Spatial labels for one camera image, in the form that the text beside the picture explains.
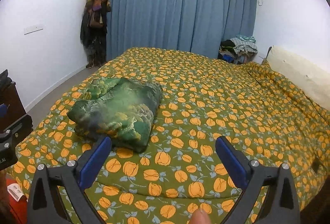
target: baseboard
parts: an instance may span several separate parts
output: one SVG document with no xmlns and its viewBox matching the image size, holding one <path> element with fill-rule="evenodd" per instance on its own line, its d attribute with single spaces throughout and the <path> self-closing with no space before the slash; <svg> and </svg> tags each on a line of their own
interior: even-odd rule
<svg viewBox="0 0 330 224">
<path fill-rule="evenodd" d="M 27 106 L 24 107 L 25 111 L 28 112 L 31 108 L 33 108 L 41 99 L 43 99 L 47 94 L 49 94 L 51 91 L 56 89 L 58 86 L 60 86 L 63 82 L 70 79 L 72 76 L 76 75 L 78 72 L 84 70 L 86 67 L 82 66 L 78 68 L 76 71 L 71 72 L 69 75 L 66 75 L 62 79 L 60 79 L 58 82 L 54 83 L 51 87 L 49 87 L 47 90 L 45 90 L 42 94 L 40 94 L 38 97 L 36 97 L 31 103 L 29 103 Z"/>
</svg>

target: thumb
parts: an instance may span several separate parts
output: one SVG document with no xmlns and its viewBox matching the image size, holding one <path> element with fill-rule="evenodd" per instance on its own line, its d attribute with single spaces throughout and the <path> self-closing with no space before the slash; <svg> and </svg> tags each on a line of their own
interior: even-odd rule
<svg viewBox="0 0 330 224">
<path fill-rule="evenodd" d="M 211 220 L 203 209 L 197 209 L 192 214 L 189 224 L 211 224 Z"/>
</svg>

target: white wall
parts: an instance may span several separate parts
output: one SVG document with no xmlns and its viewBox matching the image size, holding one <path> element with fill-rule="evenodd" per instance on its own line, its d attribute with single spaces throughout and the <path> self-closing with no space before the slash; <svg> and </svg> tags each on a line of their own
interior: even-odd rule
<svg viewBox="0 0 330 224">
<path fill-rule="evenodd" d="M 0 72 L 8 69 L 26 110 L 85 67 L 85 1 L 0 1 Z M 44 30 L 24 35 L 24 28 L 38 24 Z"/>
<path fill-rule="evenodd" d="M 330 7 L 326 0 L 262 0 L 255 18 L 259 55 L 278 45 L 330 73 Z"/>
</svg>

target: folded green blanket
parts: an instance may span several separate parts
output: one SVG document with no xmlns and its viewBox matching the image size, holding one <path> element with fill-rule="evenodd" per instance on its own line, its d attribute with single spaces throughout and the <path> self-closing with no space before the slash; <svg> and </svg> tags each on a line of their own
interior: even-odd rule
<svg viewBox="0 0 330 224">
<path fill-rule="evenodd" d="M 142 152 L 148 145 L 161 96 L 159 83 L 95 79 L 83 100 L 77 101 L 67 115 L 76 123 L 77 135 L 95 139 L 96 133 L 106 133 L 114 146 Z"/>
</svg>

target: brown wooden cabinet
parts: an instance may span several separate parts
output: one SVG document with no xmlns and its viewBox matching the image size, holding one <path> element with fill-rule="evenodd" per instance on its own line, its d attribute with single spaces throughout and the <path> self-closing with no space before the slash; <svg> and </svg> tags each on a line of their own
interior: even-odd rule
<svg viewBox="0 0 330 224">
<path fill-rule="evenodd" d="M 16 90 L 16 83 L 11 82 L 7 88 L 0 92 L 0 105 L 5 104 L 8 107 L 7 114 L 0 118 L 0 133 L 26 114 L 19 94 Z"/>
</svg>

